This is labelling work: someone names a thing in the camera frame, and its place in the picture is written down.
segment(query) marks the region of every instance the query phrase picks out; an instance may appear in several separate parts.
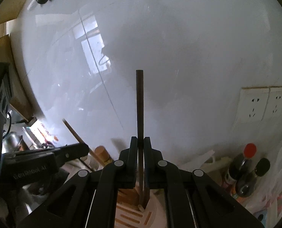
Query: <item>stainless steel pot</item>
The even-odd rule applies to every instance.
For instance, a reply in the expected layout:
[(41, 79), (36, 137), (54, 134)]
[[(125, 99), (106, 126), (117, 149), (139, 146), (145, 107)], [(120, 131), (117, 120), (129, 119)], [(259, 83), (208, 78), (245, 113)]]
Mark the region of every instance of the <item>stainless steel pot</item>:
[(12, 153), (16, 151), (28, 150), (28, 146), (25, 144), (22, 135), (18, 135), (16, 132), (10, 132), (2, 141), (2, 147), (6, 153)]

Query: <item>plastic bag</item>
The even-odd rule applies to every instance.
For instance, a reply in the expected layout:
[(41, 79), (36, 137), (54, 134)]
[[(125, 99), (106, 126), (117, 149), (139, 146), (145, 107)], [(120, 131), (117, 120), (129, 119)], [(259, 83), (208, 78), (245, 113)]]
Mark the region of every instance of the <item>plastic bag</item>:
[(251, 213), (269, 207), (282, 191), (282, 147), (276, 160), (274, 155), (275, 151), (269, 152), (267, 158), (271, 162), (271, 168), (245, 206)]
[(212, 163), (204, 163), (200, 169), (203, 170), (205, 173), (209, 173), (212, 171), (217, 171), (222, 168), (228, 167), (230, 163), (233, 161), (229, 157), (222, 157), (219, 160), (215, 159), (215, 156), (212, 156), (213, 162)]
[(214, 155), (215, 151), (210, 150), (207, 153), (197, 156), (196, 158), (192, 159), (190, 162), (179, 166), (181, 170), (187, 170), (192, 172), (193, 170), (200, 169), (201, 165), (205, 163), (208, 159), (210, 159)]

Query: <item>chopstick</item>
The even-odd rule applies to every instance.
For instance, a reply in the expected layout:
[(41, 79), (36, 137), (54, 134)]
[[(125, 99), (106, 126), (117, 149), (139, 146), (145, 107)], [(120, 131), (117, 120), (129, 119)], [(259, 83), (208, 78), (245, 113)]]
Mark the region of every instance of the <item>chopstick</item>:
[[(86, 144), (86, 143), (81, 139), (81, 137), (74, 131), (74, 129), (69, 125), (69, 123), (68, 123), (65, 119), (62, 119), (62, 121), (63, 121), (63, 123), (65, 124), (65, 126), (68, 128), (68, 130), (72, 133), (72, 135), (76, 138), (76, 140), (77, 140), (79, 143), (84, 143), (84, 144)], [(93, 150), (89, 149), (89, 154), (90, 154), (91, 156), (93, 156), (94, 159), (96, 159), (100, 165), (102, 165), (103, 167), (105, 166), (105, 164), (103, 163), (103, 161), (93, 152)]]

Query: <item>black bottle cap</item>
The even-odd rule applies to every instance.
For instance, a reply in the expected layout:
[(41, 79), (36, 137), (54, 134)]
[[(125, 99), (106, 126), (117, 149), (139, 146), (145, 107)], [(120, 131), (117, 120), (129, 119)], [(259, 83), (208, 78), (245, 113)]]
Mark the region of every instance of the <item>black bottle cap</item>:
[(259, 177), (264, 176), (265, 173), (267, 173), (268, 170), (270, 169), (270, 166), (271, 164), (268, 159), (266, 158), (260, 159), (255, 168), (256, 175)]

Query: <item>small jar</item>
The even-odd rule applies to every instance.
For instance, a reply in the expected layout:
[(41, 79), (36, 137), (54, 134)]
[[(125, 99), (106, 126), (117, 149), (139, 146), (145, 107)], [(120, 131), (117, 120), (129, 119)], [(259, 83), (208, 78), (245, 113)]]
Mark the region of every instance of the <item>small jar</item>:
[(104, 146), (96, 147), (95, 154), (103, 161), (105, 165), (114, 161)]

